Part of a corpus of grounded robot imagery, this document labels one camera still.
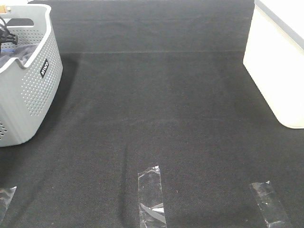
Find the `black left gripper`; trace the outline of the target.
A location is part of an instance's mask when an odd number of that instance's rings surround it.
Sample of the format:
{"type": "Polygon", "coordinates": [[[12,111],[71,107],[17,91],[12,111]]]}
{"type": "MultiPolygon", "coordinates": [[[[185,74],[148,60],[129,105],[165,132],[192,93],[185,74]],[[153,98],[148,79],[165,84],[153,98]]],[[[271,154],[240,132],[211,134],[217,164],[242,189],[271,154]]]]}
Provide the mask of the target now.
{"type": "Polygon", "coordinates": [[[8,28],[7,23],[5,20],[1,17],[0,18],[0,44],[4,43],[12,43],[14,45],[18,44],[18,36],[15,34],[12,34],[8,28]]]}

